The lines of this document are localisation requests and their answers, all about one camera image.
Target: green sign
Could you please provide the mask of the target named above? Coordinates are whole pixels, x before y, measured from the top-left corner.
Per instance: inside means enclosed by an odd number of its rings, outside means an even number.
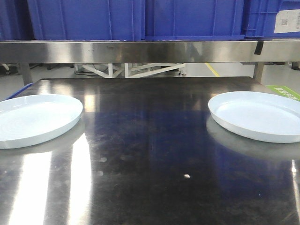
[[[283,97],[300,101],[300,95],[286,86],[267,85],[266,87]]]

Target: table surface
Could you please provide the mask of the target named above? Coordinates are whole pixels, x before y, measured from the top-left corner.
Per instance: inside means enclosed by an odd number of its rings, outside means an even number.
[[[38,81],[20,96],[70,95],[84,111],[56,139],[0,151],[0,224],[299,224],[300,144],[210,117],[211,97],[239,90],[270,93],[248,77]]]

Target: yellow floor line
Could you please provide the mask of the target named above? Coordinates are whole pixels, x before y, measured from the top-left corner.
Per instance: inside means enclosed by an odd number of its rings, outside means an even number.
[[[220,76],[216,70],[214,70],[214,68],[208,63],[208,62],[205,62],[205,65],[208,67],[208,69],[210,69],[210,71],[215,75],[215,76]]]

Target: black tape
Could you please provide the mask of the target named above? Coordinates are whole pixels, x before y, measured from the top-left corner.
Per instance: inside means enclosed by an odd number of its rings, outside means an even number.
[[[263,41],[258,41],[254,55],[260,55],[262,53],[262,50],[263,50]]]

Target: stainless steel shelf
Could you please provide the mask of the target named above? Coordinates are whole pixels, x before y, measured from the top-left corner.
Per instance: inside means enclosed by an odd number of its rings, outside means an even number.
[[[0,63],[188,63],[281,61],[300,61],[300,39],[199,42],[0,42]]]

